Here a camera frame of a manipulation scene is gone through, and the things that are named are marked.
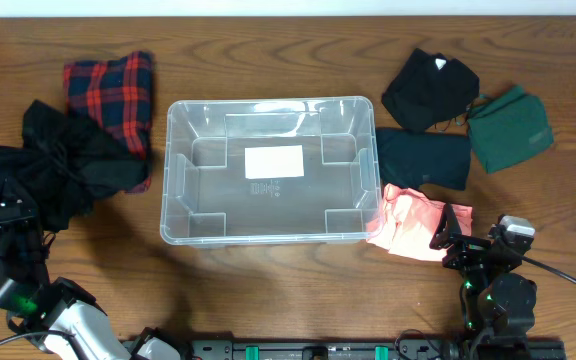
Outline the red navy plaid cloth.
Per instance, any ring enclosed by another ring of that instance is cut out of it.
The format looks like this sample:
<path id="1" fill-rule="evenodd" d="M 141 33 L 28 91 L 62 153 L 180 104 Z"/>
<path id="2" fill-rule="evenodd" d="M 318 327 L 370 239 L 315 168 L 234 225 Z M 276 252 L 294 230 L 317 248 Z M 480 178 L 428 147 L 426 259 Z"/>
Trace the red navy plaid cloth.
<path id="1" fill-rule="evenodd" d="M 116 60 L 80 60 L 63 68 L 69 113 L 88 117 L 141 160 L 151 160 L 154 59 L 133 51 Z"/>

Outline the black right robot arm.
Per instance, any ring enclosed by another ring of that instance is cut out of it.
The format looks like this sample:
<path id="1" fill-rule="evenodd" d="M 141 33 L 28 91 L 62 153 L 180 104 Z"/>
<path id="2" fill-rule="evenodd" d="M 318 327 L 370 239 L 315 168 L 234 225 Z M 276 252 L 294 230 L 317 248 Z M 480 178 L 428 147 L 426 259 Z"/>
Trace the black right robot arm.
<path id="1" fill-rule="evenodd" d="M 537 287 L 514 270 L 535 234 L 528 220 L 502 215 L 487 238 L 473 237 L 462 231 L 453 207 L 443 207 L 430 248 L 444 250 L 442 265 L 463 278 L 460 298 L 470 335 L 518 339 L 534 326 Z"/>

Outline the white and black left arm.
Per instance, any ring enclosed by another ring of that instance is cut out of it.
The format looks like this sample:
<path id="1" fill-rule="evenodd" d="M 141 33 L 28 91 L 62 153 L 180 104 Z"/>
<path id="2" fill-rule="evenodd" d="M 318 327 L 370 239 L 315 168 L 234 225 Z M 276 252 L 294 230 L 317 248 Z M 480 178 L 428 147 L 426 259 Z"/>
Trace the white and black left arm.
<path id="1" fill-rule="evenodd" d="M 0 200 L 0 309 L 13 332 L 0 346 L 24 339 L 62 359 L 185 358 L 187 351 L 156 329 L 120 341 L 92 294 L 63 277 L 52 281 L 46 260 L 53 241 L 34 206 Z"/>

